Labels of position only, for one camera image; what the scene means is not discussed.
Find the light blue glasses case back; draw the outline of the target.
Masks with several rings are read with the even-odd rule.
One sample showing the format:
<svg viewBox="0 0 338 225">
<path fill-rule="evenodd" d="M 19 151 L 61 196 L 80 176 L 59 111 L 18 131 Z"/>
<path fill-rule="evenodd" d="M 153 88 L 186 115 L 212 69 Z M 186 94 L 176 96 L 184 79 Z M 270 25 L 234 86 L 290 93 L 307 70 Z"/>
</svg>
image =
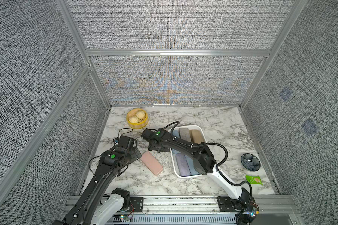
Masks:
<svg viewBox="0 0 338 225">
<path fill-rule="evenodd" d="M 176 138 L 180 138 L 180 133 L 178 130 L 174 130 L 173 131 L 173 136 L 176 137 Z"/>
</svg>

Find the pink hard glasses case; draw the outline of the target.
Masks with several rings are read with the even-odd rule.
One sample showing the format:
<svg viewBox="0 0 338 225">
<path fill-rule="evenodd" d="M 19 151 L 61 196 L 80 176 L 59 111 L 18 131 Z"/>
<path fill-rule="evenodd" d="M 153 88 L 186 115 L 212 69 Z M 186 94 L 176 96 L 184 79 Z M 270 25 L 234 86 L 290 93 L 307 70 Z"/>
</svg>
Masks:
<svg viewBox="0 0 338 225">
<path fill-rule="evenodd" d="M 140 160 L 155 176 L 158 176 L 163 171 L 163 166 L 149 151 L 143 153 Z"/>
</svg>

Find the purple fabric glasses case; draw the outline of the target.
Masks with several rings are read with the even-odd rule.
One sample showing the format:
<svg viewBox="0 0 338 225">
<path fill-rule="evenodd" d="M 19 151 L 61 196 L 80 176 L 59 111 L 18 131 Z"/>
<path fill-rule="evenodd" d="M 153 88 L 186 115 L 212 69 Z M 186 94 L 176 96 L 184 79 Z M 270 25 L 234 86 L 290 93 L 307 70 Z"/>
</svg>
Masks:
<svg viewBox="0 0 338 225">
<path fill-rule="evenodd" d="M 186 160 L 186 156 L 182 153 L 176 155 L 177 166 L 179 169 L 180 176 L 187 177 L 191 175 L 189 165 Z"/>
</svg>

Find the blue fabric glasses case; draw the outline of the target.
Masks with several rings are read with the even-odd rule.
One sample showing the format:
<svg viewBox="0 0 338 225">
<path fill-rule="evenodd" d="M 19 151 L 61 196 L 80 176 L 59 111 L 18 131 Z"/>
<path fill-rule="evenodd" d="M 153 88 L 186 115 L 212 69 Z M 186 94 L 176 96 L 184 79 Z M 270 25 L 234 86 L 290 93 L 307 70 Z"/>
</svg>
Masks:
<svg viewBox="0 0 338 225">
<path fill-rule="evenodd" d="M 185 158 L 186 158 L 191 176 L 199 175 L 199 173 L 194 168 L 193 159 L 188 157 L 187 155 L 185 155 Z"/>
</svg>

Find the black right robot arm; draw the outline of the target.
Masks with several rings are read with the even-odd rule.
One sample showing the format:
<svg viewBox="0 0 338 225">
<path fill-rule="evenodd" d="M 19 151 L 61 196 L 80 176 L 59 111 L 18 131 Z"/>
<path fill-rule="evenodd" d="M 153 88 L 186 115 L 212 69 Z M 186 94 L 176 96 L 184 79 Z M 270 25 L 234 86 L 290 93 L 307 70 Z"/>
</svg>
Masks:
<svg viewBox="0 0 338 225">
<path fill-rule="evenodd" d="M 145 129 L 141 137 L 146 140 L 149 151 L 165 152 L 170 149 L 188 156 L 193 160 L 194 169 L 203 176 L 209 176 L 217 185 L 219 185 L 230 197 L 243 204 L 249 204 L 253 191 L 246 190 L 242 186 L 248 181 L 239 184 L 234 183 L 217 165 L 209 146 L 214 145 L 222 147 L 216 143 L 191 143 L 175 137 L 172 133 L 163 128 L 157 131 Z"/>
</svg>

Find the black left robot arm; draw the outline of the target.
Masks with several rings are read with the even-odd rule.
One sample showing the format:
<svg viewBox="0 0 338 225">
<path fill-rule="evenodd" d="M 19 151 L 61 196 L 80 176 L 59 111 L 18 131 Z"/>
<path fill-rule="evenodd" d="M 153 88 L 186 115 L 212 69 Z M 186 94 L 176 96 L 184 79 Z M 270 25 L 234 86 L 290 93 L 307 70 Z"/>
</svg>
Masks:
<svg viewBox="0 0 338 225">
<path fill-rule="evenodd" d="M 63 220 L 54 220 L 54 225 L 89 225 L 105 191 L 114 178 L 126 167 L 141 158 L 137 140 L 121 136 L 117 145 L 100 155 L 93 178 L 74 207 Z"/>
</svg>

